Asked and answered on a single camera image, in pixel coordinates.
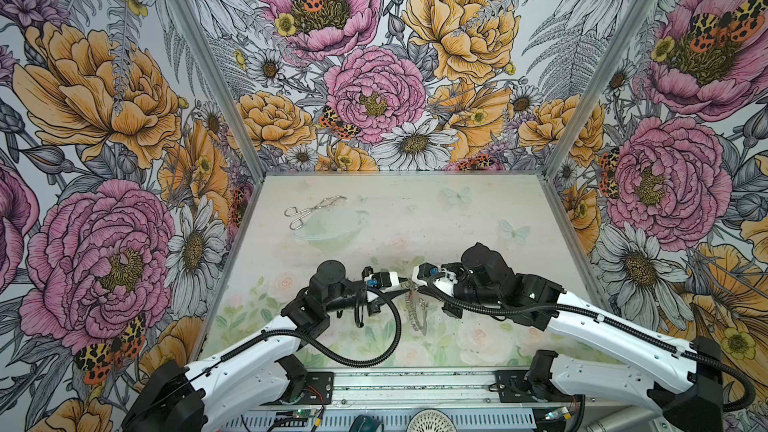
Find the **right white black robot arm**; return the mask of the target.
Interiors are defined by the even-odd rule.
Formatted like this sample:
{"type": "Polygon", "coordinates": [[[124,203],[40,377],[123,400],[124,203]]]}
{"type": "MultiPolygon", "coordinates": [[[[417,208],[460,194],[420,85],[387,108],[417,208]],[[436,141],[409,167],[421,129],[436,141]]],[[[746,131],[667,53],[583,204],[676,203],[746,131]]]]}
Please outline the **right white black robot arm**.
{"type": "Polygon", "coordinates": [[[577,360],[554,350],[534,354],[511,390],[539,401],[606,398],[657,413],[681,431],[724,428],[724,365],[719,346],[645,329],[535,274],[518,274],[502,255],[477,243],[457,263],[422,263],[415,284],[454,318],[472,312],[588,345],[613,363],[577,360]]]}

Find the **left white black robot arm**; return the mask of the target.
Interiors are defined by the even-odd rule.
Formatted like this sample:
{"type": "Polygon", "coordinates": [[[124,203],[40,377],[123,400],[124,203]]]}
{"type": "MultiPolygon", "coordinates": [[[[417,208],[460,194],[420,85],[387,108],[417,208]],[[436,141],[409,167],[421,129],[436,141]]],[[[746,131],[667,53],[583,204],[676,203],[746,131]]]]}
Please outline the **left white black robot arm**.
{"type": "Polygon", "coordinates": [[[123,431],[215,431],[253,406],[292,402],[303,391],[307,370],[297,352],[310,346],[331,361],[351,368],[371,368],[394,354],[403,332],[394,299],[403,278],[367,267],[359,281],[346,276],[337,260],[322,262],[309,283],[267,325],[221,353],[180,366],[157,368],[124,417],[123,431]],[[394,335],[380,355],[352,359],[322,344],[331,317],[351,310],[356,326],[365,315],[387,307],[394,335]]]}

